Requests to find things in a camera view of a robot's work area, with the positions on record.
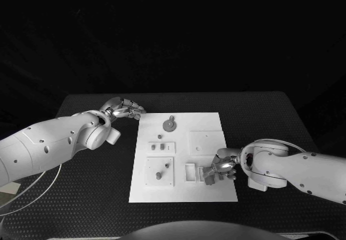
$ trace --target white cable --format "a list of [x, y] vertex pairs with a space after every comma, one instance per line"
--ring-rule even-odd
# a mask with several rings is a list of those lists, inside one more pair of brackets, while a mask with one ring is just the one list
[[283, 140], [277, 140], [277, 139], [270, 139], [270, 138], [265, 138], [265, 139], [260, 139], [260, 140], [255, 140], [255, 142], [258, 141], [273, 141], [273, 142], [277, 142], [277, 143], [281, 143], [281, 144], [286, 144], [294, 148], [297, 148], [303, 153], [306, 153], [307, 151], [300, 148], [297, 145], [294, 145], [293, 143], [287, 142], [287, 141], [283, 141]]
[[46, 172], [43, 172], [40, 174], [40, 176], [38, 177], [38, 179], [35, 180], [35, 182], [30, 184], [30, 186], [25, 189], [25, 191], [6, 203], [0, 206], [0, 209], [7, 206], [23, 194], [25, 192], [32, 188], [32, 186], [36, 184], [36, 182], [40, 180], [42, 176], [45, 175]]
[[17, 209], [16, 211], [12, 211], [12, 212], [7, 212], [7, 213], [2, 214], [0, 217], [2, 217], [2, 216], [6, 216], [6, 215], [9, 215], [9, 214], [16, 213], [16, 212], [20, 211], [22, 209], [25, 209], [27, 206], [30, 206], [30, 205], [40, 199], [40, 197], [45, 195], [45, 193], [46, 193], [48, 190], [51, 189], [53, 183], [56, 182], [56, 178], [58, 178], [58, 176], [59, 176], [61, 169], [62, 169], [62, 165], [59, 165], [59, 170], [58, 170], [56, 176], [55, 176], [55, 178], [53, 178], [53, 181], [52, 181], [49, 187], [46, 188], [45, 192], [39, 195], [39, 197], [38, 197], [27, 205], [25, 205], [20, 209]]

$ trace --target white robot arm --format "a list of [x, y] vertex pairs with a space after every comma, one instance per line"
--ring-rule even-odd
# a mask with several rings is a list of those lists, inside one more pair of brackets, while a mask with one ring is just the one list
[[114, 97], [100, 110], [39, 122], [0, 141], [0, 187], [65, 163], [84, 149], [115, 144], [121, 133], [111, 127], [117, 118], [140, 119], [146, 110]]
[[242, 149], [219, 149], [203, 174], [205, 183], [211, 185], [215, 173], [234, 180], [234, 167], [241, 164], [251, 188], [265, 192], [268, 187], [286, 187], [288, 181], [301, 192], [346, 204], [346, 159], [301, 148], [301, 153], [288, 156], [288, 147], [280, 142], [286, 143], [261, 139]]

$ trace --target black mesh surface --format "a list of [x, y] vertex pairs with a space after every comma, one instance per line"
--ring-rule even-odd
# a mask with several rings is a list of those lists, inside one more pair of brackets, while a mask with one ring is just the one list
[[[149, 113], [219, 112], [229, 148], [271, 138], [319, 152], [283, 92], [69, 95], [58, 117], [98, 110], [117, 96], [136, 101]], [[121, 118], [113, 127], [121, 132], [115, 145], [105, 142], [98, 149], [82, 150], [62, 165], [61, 176], [46, 195], [6, 217], [4, 239], [118, 237], [156, 224], [209, 220], [273, 233], [326, 231], [346, 240], [346, 205], [303, 193], [291, 184], [268, 188], [267, 192], [250, 188], [239, 165], [235, 167], [238, 202], [128, 203], [139, 121]], [[58, 168], [49, 171], [12, 210], [45, 191], [56, 171]], [[27, 178], [20, 190], [36, 177]]]

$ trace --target black background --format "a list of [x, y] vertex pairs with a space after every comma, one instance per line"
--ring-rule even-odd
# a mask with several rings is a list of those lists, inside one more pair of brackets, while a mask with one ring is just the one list
[[69, 94], [283, 91], [320, 151], [343, 156], [337, 9], [151, 1], [3, 6], [2, 138], [52, 119]]

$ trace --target table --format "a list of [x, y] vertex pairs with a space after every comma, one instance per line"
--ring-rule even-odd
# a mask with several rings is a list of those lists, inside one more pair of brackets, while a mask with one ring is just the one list
[[[56, 117], [98, 110], [113, 97], [144, 106], [149, 113], [219, 112], [229, 148], [258, 139], [280, 139], [317, 152], [290, 99], [283, 92], [81, 94], [65, 98]], [[209, 220], [273, 233], [326, 231], [346, 240], [346, 206], [303, 193], [291, 184], [261, 192], [248, 187], [237, 169], [238, 202], [128, 203], [139, 122], [113, 123], [121, 132], [115, 145], [79, 151], [61, 169], [56, 183], [25, 210], [4, 218], [4, 239], [120, 237], [156, 224]], [[45, 191], [58, 168], [12, 205], [16, 210]], [[30, 176], [20, 191], [38, 176]]]

